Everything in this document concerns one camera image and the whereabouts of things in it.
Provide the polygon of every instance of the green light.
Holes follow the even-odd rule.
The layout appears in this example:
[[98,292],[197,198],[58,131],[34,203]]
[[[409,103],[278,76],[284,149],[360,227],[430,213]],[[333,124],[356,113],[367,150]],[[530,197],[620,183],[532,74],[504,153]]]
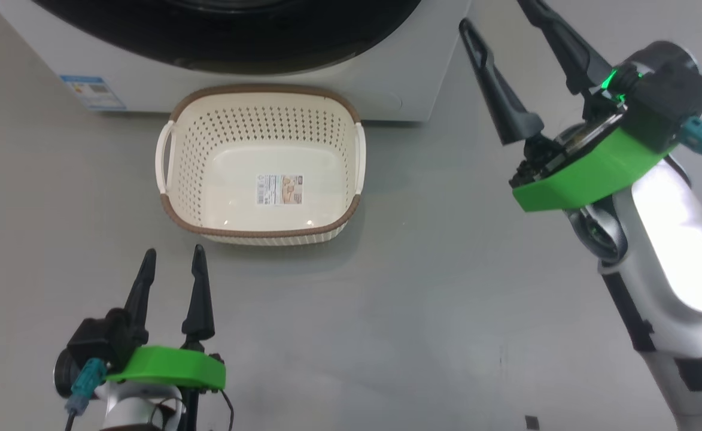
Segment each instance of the green light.
[[611,80],[614,79],[614,75],[616,75],[616,69],[614,69],[613,71],[611,71],[611,74],[609,75],[608,78],[606,78],[606,81],[604,81],[603,84],[600,85],[600,87],[601,87],[603,90],[607,90],[607,89],[609,88],[609,84],[611,84]]

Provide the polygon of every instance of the blue and white sticker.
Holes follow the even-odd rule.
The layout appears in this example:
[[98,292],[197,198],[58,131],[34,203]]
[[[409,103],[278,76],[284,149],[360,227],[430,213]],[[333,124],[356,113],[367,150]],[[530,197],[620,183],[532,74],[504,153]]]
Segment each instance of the blue and white sticker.
[[124,110],[124,104],[114,95],[101,77],[61,75],[61,80],[90,110]]

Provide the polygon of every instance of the washing machine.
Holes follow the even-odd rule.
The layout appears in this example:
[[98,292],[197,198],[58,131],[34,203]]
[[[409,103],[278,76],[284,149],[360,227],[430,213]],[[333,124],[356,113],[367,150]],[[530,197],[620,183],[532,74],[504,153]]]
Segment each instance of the washing machine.
[[216,85],[333,90],[365,120],[430,117],[471,0],[0,0],[91,110],[170,112]]

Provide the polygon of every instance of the product label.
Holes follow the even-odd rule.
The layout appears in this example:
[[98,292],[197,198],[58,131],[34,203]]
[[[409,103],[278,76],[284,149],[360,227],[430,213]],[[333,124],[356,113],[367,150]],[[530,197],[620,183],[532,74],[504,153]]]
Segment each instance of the product label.
[[257,176],[258,205],[302,205],[302,175]]
[[61,75],[60,78],[87,109],[124,110],[124,104],[101,77]]

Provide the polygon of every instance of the green bracket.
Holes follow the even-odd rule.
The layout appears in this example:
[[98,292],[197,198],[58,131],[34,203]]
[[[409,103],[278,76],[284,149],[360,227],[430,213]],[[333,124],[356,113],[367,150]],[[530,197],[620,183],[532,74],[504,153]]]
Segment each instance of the green bracket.
[[573,210],[630,186],[674,148],[654,153],[617,128],[588,155],[544,180],[513,189],[524,211]]
[[109,374],[107,380],[224,390],[226,366],[203,352],[143,346],[135,350],[123,372]]

